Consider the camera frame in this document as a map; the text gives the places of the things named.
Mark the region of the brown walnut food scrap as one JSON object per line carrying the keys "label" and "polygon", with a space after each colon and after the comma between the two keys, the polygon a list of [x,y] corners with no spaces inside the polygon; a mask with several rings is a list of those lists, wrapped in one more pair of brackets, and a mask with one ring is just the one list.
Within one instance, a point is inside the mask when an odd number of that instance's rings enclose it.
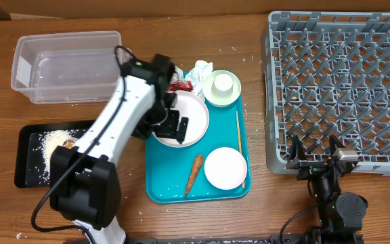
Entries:
{"label": "brown walnut food scrap", "polygon": [[64,141],[63,147],[71,149],[74,146],[74,144],[75,144],[74,140],[67,139],[66,141]]}

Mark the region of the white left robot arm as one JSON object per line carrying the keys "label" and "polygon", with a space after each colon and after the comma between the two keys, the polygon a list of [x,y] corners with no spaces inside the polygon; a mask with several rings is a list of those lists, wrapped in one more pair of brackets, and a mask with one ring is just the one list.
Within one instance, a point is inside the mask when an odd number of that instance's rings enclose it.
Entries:
{"label": "white left robot arm", "polygon": [[93,125],[71,148],[57,146],[50,157],[50,189],[32,213],[39,232],[78,229],[88,243],[126,243],[116,213],[121,204],[117,167],[130,137],[151,134],[182,143],[189,119],[174,108],[169,93],[175,65],[156,54],[151,62],[118,62],[116,89]]}

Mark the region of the large pink plate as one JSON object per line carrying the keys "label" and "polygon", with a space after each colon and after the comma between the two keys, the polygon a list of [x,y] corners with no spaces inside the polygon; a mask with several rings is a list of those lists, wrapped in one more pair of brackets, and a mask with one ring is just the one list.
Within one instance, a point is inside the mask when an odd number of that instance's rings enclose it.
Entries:
{"label": "large pink plate", "polygon": [[195,94],[178,90],[177,104],[175,110],[179,111],[180,117],[188,118],[185,140],[180,144],[175,139],[158,138],[153,136],[162,144],[173,148],[183,148],[191,146],[199,141],[207,132],[209,126],[209,111],[206,104]]}

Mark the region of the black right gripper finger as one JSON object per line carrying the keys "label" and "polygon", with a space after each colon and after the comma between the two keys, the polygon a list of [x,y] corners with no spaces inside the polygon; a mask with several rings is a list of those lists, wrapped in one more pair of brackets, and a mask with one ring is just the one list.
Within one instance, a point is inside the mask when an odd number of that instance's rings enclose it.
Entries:
{"label": "black right gripper finger", "polygon": [[344,148],[345,146],[334,134],[329,135],[329,144],[330,156],[332,158],[338,159],[339,153],[337,152],[337,150],[340,148]]}
{"label": "black right gripper finger", "polygon": [[303,161],[306,160],[305,150],[298,136],[292,137],[292,148],[290,151],[290,161]]}

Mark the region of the orange carrot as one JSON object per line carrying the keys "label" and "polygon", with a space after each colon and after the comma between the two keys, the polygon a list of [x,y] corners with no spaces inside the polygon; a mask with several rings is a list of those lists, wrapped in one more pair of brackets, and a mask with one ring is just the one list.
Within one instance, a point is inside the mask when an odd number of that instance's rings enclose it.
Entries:
{"label": "orange carrot", "polygon": [[185,189],[185,197],[187,197],[194,185],[194,182],[198,176],[198,173],[202,167],[202,164],[204,162],[204,157],[202,155],[197,155],[194,159],[194,162],[192,164],[191,172],[186,184],[186,189]]}

